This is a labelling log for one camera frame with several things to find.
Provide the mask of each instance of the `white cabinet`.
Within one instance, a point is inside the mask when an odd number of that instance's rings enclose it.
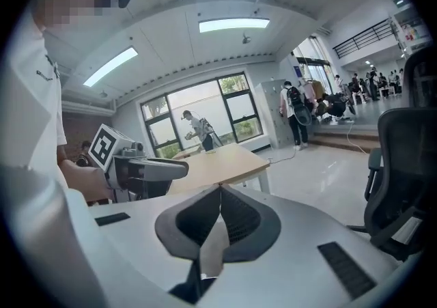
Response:
[[[279,93],[284,82],[285,79],[262,82],[255,88],[259,116],[274,149],[294,144],[287,118],[279,115]]]

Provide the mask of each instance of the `chair backrest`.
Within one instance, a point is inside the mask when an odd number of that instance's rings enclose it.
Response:
[[[378,120],[384,160],[382,183],[372,193],[364,221],[371,236],[396,221],[410,207],[429,215],[437,192],[437,109],[386,111]]]

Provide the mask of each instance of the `glass door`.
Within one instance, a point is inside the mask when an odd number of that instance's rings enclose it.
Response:
[[[333,94],[333,90],[330,87],[330,83],[328,80],[328,77],[325,73],[325,70],[323,69],[323,66],[321,65],[309,65],[309,72],[311,74],[311,77],[319,82],[322,83],[325,92],[327,94]]]

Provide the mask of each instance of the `staircase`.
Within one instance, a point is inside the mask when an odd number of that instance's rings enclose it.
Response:
[[[315,145],[324,145],[326,147],[352,150],[361,152],[360,148],[348,142],[346,132],[314,132],[314,136],[309,137],[309,143]],[[355,131],[349,134],[349,140],[361,147],[366,153],[374,148],[380,147],[378,132],[373,131]]]

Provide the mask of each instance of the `cable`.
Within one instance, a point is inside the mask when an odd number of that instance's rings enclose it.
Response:
[[[364,154],[368,155],[368,153],[366,153],[363,149],[361,149],[361,146],[357,145],[357,144],[353,144],[350,140],[349,140],[349,133],[352,130],[352,126],[354,125],[355,121],[352,121],[352,123],[350,124],[350,128],[349,128],[349,132],[346,135],[346,138],[348,139],[348,142],[350,145],[353,145],[355,147],[358,147]]]
[[[278,160],[278,161],[275,161],[275,162],[272,162],[273,158],[267,158],[267,160],[268,160],[268,162],[269,162],[271,165],[273,165],[273,164],[275,164],[275,163],[280,163],[281,161],[291,160],[291,159],[292,159],[293,157],[295,157],[295,156],[296,156],[296,147],[294,148],[293,156],[292,156],[292,157],[289,157],[289,158],[282,158],[281,160]]]

